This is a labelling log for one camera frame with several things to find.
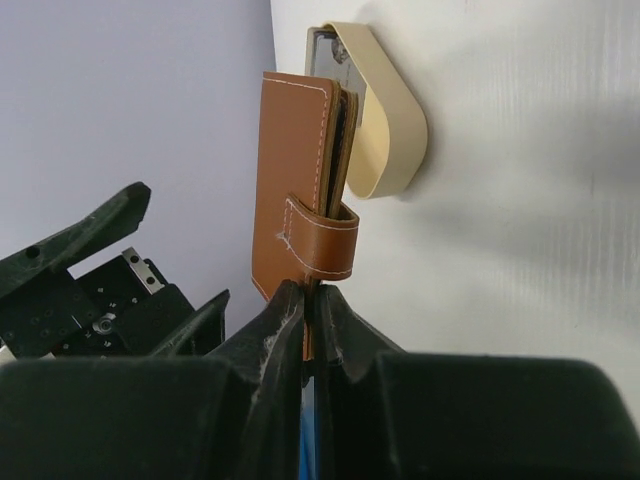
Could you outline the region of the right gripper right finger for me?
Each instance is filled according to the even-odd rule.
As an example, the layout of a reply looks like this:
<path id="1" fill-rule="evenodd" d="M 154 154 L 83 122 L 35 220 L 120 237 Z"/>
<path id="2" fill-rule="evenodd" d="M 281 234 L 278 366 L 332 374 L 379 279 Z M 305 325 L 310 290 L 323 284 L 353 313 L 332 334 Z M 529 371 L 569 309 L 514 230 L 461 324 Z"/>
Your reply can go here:
<path id="1" fill-rule="evenodd" d="M 315 454 L 319 479 L 364 479 L 384 444 L 376 355 L 400 347 L 360 317 L 338 287 L 314 297 Z"/>

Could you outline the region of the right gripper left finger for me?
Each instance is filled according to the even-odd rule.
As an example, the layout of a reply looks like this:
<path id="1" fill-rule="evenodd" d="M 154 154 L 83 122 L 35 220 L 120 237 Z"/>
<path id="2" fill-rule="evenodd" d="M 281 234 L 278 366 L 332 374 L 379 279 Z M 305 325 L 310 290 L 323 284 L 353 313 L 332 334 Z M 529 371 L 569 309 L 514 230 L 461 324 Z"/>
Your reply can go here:
<path id="1" fill-rule="evenodd" d="M 304 293 L 286 280 L 266 307 L 208 358 L 228 368 L 211 466 L 221 479 L 296 479 Z"/>

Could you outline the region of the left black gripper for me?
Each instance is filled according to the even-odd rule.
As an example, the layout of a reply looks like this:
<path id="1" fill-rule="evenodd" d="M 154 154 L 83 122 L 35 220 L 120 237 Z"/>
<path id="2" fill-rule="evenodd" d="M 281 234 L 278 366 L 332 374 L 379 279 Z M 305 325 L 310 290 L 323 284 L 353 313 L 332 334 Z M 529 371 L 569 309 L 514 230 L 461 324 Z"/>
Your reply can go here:
<path id="1" fill-rule="evenodd" d="M 150 198 L 151 189 L 135 182 L 1 260 L 3 360 L 204 356 L 225 341 L 228 289 L 193 313 L 181 290 L 133 248 L 79 278 L 66 270 L 137 231 Z"/>

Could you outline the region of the brown leather card holder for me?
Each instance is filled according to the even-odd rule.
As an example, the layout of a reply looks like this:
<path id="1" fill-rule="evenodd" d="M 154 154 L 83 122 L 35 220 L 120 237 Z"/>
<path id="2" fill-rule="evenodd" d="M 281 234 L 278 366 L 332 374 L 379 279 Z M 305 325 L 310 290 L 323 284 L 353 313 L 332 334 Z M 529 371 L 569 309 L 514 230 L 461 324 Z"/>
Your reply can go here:
<path id="1" fill-rule="evenodd" d="M 284 280 L 311 293 L 352 274 L 359 217 L 342 197 L 358 109 L 336 80 L 263 75 L 251 278 L 265 299 Z"/>

